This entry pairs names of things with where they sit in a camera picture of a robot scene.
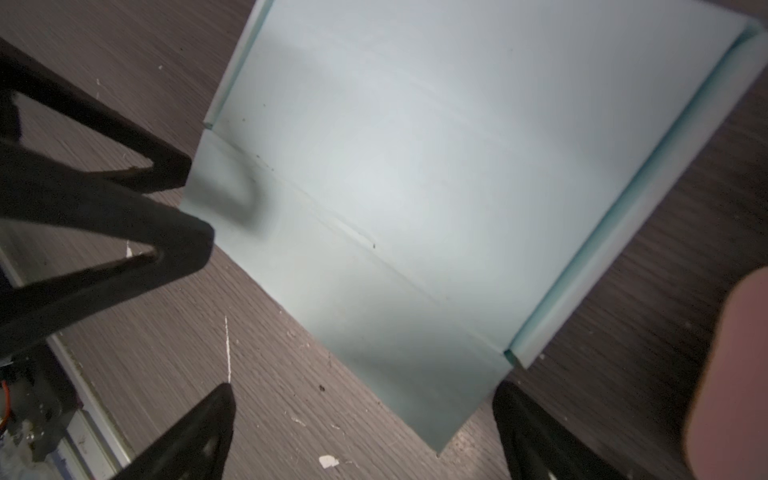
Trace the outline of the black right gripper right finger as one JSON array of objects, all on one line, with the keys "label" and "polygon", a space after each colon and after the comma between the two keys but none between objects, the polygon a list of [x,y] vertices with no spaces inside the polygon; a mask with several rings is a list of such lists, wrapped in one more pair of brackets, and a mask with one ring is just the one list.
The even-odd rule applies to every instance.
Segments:
[{"label": "black right gripper right finger", "polygon": [[495,390],[492,411],[513,479],[622,479],[513,382]]}]

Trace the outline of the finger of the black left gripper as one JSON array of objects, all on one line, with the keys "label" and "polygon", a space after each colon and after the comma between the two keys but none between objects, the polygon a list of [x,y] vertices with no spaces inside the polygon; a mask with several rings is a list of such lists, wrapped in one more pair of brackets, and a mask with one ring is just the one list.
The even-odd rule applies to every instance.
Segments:
[{"label": "finger of the black left gripper", "polygon": [[1,139],[18,143],[21,119],[15,95],[22,94],[129,148],[151,162],[146,168],[100,172],[106,180],[138,193],[183,187],[191,158],[6,40],[1,41]]},{"label": "finger of the black left gripper", "polygon": [[1,295],[1,353],[13,355],[104,309],[201,270],[206,222],[18,145],[1,146],[1,216],[154,246]]}]

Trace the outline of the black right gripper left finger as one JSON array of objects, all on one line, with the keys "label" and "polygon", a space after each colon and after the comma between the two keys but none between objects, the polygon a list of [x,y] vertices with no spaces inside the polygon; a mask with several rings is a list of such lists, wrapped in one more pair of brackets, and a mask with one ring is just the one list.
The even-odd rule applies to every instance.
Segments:
[{"label": "black right gripper left finger", "polygon": [[113,479],[220,479],[233,439],[235,415],[232,386],[222,383]]}]

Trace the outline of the pink paper box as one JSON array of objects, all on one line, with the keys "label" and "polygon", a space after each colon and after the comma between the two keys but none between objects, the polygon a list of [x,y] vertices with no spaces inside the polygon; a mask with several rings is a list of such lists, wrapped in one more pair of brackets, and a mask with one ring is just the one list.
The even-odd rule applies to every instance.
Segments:
[{"label": "pink paper box", "polygon": [[720,311],[683,429],[696,479],[767,477],[767,269],[745,278]]}]

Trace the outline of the light blue paper box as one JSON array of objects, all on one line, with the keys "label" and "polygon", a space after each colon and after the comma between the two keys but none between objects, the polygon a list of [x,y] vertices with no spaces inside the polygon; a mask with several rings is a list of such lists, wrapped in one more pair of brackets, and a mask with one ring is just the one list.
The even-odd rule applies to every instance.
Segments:
[{"label": "light blue paper box", "polygon": [[440,451],[766,63],[702,1],[259,1],[181,207]]}]

